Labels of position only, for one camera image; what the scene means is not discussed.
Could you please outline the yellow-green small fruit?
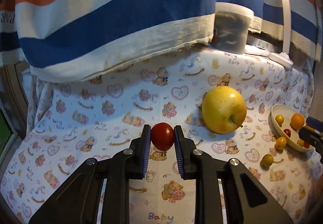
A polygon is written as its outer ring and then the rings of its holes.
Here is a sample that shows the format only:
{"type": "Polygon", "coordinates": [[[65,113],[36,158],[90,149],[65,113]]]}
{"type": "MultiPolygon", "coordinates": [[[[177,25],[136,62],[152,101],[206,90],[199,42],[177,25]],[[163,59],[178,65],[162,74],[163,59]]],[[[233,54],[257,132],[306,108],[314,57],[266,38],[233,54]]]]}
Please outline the yellow-green small fruit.
{"type": "Polygon", "coordinates": [[[277,124],[281,127],[282,124],[284,123],[284,116],[283,115],[277,115],[275,117],[275,121],[277,122],[277,124]]]}

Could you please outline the small yellow citrus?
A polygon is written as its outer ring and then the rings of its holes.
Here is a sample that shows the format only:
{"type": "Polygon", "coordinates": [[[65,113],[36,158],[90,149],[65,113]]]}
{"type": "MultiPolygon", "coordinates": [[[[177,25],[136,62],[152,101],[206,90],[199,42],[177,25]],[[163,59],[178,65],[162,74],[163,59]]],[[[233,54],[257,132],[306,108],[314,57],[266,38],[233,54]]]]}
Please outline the small yellow citrus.
{"type": "Polygon", "coordinates": [[[276,140],[276,143],[274,145],[275,149],[277,150],[284,150],[284,148],[286,147],[287,145],[287,140],[285,137],[279,137],[277,140],[276,140]]]}

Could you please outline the translucent lidded plastic container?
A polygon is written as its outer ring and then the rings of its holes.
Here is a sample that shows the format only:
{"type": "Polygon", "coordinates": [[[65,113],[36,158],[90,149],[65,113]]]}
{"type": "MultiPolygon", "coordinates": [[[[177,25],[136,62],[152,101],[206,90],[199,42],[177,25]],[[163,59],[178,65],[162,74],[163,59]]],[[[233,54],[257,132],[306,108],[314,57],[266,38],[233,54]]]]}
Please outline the translucent lidded plastic container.
{"type": "Polygon", "coordinates": [[[243,54],[249,25],[253,19],[254,12],[247,7],[217,2],[214,37],[211,45],[221,51],[243,54]]]}

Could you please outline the large yellow apple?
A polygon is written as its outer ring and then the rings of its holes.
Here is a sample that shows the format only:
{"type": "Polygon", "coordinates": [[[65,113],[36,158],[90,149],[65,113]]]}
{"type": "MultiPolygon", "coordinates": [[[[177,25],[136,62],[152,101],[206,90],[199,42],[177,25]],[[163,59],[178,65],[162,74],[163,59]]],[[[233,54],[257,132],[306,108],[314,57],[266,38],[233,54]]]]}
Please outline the large yellow apple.
{"type": "Polygon", "coordinates": [[[214,133],[228,134],[242,127],[247,115],[244,98],[236,89],[218,86],[202,102],[202,118],[214,133]]]}

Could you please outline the cream round plate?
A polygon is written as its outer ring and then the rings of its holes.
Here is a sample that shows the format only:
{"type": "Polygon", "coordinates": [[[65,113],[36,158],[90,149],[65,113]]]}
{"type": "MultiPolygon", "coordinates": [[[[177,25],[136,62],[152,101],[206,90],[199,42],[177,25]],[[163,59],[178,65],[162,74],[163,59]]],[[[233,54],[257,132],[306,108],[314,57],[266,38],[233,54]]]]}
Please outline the cream round plate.
{"type": "Polygon", "coordinates": [[[299,151],[299,152],[309,152],[311,150],[314,149],[313,146],[310,145],[310,148],[305,148],[305,147],[301,147],[297,144],[297,141],[299,140],[299,136],[298,136],[298,131],[294,130],[291,126],[290,126],[290,120],[292,115],[294,115],[295,113],[297,113],[294,109],[283,105],[283,104],[275,104],[273,105],[273,107],[271,108],[271,119],[274,125],[274,128],[276,130],[276,132],[278,133],[278,135],[280,137],[284,136],[287,140],[287,144],[299,151]],[[284,123],[282,124],[282,126],[280,127],[277,122],[275,121],[275,117],[277,115],[283,115],[284,116],[284,123]],[[289,129],[291,131],[291,137],[289,138],[285,133],[284,133],[284,129],[289,129]]]}

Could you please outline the striped paris cloth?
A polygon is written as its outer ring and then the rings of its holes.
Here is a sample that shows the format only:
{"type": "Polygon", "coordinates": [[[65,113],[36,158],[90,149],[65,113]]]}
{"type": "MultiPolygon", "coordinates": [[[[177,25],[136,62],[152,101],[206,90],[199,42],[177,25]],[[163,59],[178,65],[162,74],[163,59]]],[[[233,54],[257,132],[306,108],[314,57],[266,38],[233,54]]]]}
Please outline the striped paris cloth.
{"type": "Polygon", "coordinates": [[[249,30],[283,39],[281,0],[1,0],[1,65],[27,61],[39,79],[90,79],[207,44],[216,3],[249,8],[249,30]]]}

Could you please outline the white desk lamp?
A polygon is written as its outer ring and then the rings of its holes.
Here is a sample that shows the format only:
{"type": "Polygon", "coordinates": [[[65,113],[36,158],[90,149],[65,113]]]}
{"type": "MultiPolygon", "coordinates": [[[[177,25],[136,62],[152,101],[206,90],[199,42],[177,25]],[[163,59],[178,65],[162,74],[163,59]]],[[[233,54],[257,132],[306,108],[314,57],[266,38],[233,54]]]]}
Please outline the white desk lamp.
{"type": "Polygon", "coordinates": [[[291,41],[291,8],[290,0],[281,0],[282,2],[282,17],[283,17],[283,40],[282,40],[282,52],[270,53],[269,58],[287,70],[293,68],[294,62],[289,57],[290,41],[291,41]]]}

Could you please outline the small red apple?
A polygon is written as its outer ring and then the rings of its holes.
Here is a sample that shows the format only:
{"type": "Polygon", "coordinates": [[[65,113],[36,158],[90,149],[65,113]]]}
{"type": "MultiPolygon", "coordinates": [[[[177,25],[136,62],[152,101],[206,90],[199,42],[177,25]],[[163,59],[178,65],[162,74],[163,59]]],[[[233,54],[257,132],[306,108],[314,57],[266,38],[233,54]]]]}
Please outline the small red apple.
{"type": "Polygon", "coordinates": [[[290,138],[291,137],[291,131],[289,129],[284,129],[284,133],[290,138]]]}

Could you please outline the small red cherry tomato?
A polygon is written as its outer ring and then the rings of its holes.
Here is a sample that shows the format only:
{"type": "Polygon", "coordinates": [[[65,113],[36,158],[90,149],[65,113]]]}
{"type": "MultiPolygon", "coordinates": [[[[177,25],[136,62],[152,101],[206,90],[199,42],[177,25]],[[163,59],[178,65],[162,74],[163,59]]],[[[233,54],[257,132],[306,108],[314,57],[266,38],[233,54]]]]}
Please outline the small red cherry tomato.
{"type": "Polygon", "coordinates": [[[151,142],[160,151],[168,151],[174,144],[174,129],[165,122],[155,124],[151,129],[151,142]]]}

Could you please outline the small orange mandarin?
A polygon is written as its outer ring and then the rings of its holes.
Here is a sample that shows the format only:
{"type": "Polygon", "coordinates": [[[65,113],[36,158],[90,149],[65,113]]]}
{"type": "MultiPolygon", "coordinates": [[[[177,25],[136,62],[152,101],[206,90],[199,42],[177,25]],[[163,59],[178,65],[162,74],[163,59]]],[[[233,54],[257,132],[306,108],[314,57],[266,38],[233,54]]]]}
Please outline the small orange mandarin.
{"type": "Polygon", "coordinates": [[[290,120],[290,126],[294,130],[300,130],[304,126],[304,118],[300,113],[295,113],[292,115],[290,120]]]}

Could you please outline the small yellow kumquat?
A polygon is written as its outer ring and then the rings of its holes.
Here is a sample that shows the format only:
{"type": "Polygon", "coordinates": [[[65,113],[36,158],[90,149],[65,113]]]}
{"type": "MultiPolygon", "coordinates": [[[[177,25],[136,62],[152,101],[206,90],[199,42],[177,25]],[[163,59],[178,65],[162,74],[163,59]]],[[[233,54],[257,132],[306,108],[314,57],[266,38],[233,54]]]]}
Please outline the small yellow kumquat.
{"type": "Polygon", "coordinates": [[[271,154],[266,154],[261,159],[261,165],[264,168],[269,168],[274,163],[274,158],[271,154]]]}

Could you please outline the tiny yellow kumquat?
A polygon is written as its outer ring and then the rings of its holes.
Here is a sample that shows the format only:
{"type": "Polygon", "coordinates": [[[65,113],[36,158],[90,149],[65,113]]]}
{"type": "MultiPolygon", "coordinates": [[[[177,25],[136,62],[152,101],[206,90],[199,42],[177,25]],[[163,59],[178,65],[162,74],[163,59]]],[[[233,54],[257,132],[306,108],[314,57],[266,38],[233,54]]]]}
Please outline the tiny yellow kumquat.
{"type": "Polygon", "coordinates": [[[304,146],[304,140],[299,139],[299,140],[297,141],[297,144],[298,144],[299,146],[303,147],[303,146],[304,146]]]}

